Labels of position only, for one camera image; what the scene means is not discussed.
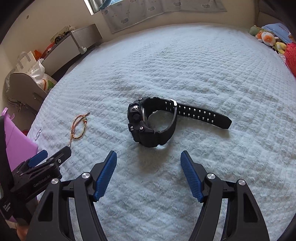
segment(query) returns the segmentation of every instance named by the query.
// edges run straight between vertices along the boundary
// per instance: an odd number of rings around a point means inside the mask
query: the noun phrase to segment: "pillow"
[[[288,37],[290,31],[285,25],[281,23],[274,23],[267,24],[262,28],[278,36],[285,44],[292,43],[292,41]]]

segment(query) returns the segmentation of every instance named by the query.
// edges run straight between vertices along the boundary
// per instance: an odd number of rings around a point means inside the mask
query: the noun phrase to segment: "white bag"
[[[27,74],[30,72],[31,68],[36,64],[36,62],[37,61],[34,58],[32,51],[29,53],[22,52],[17,58],[16,71]]]
[[[45,74],[45,68],[41,64],[43,59],[39,59],[37,63],[31,68],[31,71],[27,73],[32,77],[36,84],[44,90],[46,93],[49,93],[50,90],[57,84],[57,82]]]

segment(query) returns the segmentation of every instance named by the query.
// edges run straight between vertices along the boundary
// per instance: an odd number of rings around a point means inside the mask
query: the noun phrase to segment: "white blanket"
[[[145,96],[213,110],[232,125],[222,130],[178,117],[166,145],[145,148],[127,126],[129,103]],[[35,140],[41,129],[36,142],[51,155],[68,145],[74,118],[91,112],[61,172],[63,180],[74,179],[110,150],[117,152],[113,177],[96,203],[109,241],[189,239],[202,205],[180,166],[183,150],[222,180],[246,180],[274,241],[296,211],[295,104],[295,78],[276,52],[246,30],[174,25],[95,49],[49,93],[28,136]],[[171,118],[157,112],[150,122],[161,129]],[[220,240],[225,211],[224,202],[214,240]],[[75,215],[73,226],[81,240]]]

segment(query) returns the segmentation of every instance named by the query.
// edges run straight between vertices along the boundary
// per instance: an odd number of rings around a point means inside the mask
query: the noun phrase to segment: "plush toy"
[[[276,42],[275,45],[272,47],[274,50],[278,51],[280,54],[285,54],[287,49],[287,45],[281,42]]]
[[[261,42],[261,43],[263,43],[263,41],[262,41],[262,33],[263,33],[263,31],[259,31],[257,34],[256,34],[256,39],[259,41],[259,42]]]
[[[258,33],[256,35],[256,38],[258,39],[259,42],[265,43],[267,46],[274,46],[276,43],[276,40],[279,39],[278,37],[275,37],[272,33],[268,32],[263,32],[263,33]]]
[[[252,36],[256,36],[257,33],[259,33],[262,29],[257,27],[256,25],[252,26],[250,31],[249,31],[249,34],[251,34]]]

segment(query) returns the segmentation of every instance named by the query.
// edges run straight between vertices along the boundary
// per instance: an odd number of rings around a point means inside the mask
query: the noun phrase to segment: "black wristwatch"
[[[148,126],[148,117],[157,110],[164,110],[174,114],[168,128],[156,131]],[[191,117],[196,120],[208,122],[222,129],[228,129],[231,120],[217,112],[177,103],[175,100],[158,97],[139,98],[128,106],[128,128],[133,139],[145,147],[164,145],[174,134],[177,115]]]

